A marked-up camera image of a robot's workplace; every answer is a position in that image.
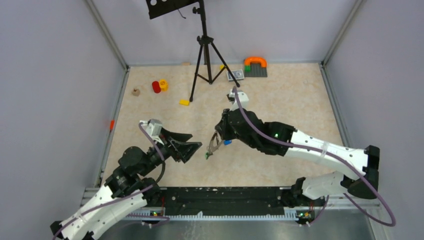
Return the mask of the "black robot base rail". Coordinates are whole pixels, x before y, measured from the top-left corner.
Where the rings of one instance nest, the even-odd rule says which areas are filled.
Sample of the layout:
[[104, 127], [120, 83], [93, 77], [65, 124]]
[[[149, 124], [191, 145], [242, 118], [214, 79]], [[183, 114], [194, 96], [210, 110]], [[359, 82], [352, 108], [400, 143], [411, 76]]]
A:
[[292, 217], [313, 219], [315, 210], [325, 205], [321, 196], [311, 200], [293, 194], [290, 187], [161, 187], [146, 205], [157, 214], [180, 219], [188, 216], [248, 219]]

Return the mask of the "blue plastic key tag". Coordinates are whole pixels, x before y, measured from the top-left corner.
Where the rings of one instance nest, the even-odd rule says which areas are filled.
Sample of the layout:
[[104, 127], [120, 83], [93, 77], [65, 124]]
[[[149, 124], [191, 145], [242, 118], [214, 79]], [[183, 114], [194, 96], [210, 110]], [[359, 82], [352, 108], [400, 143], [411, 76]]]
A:
[[229, 144], [231, 144], [232, 143], [232, 140], [225, 140], [224, 142], [223, 142], [223, 144], [225, 145], [225, 146], [227, 146], [227, 145], [229, 145]]

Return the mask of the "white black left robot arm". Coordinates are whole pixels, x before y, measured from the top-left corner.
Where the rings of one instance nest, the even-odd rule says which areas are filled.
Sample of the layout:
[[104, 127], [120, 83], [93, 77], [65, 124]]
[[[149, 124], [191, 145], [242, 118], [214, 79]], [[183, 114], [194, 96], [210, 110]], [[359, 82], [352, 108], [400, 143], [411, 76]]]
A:
[[53, 239], [98, 240], [109, 228], [145, 206], [160, 202], [158, 181], [147, 175], [166, 160], [186, 163], [203, 145], [190, 142], [192, 134], [161, 129], [158, 135], [146, 135], [152, 146], [147, 151], [130, 146], [118, 160], [118, 167], [79, 210], [69, 218], [50, 225]]

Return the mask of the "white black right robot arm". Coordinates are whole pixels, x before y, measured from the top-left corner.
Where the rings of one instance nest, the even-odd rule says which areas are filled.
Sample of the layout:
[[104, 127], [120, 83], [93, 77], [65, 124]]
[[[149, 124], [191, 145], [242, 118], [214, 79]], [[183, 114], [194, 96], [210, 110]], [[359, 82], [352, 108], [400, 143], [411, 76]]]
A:
[[291, 191], [299, 206], [334, 194], [377, 198], [380, 163], [377, 146], [364, 149], [340, 146], [282, 122], [263, 122], [254, 112], [239, 109], [225, 109], [214, 129], [223, 140], [239, 140], [266, 155], [300, 158], [331, 168], [332, 173], [296, 180]]

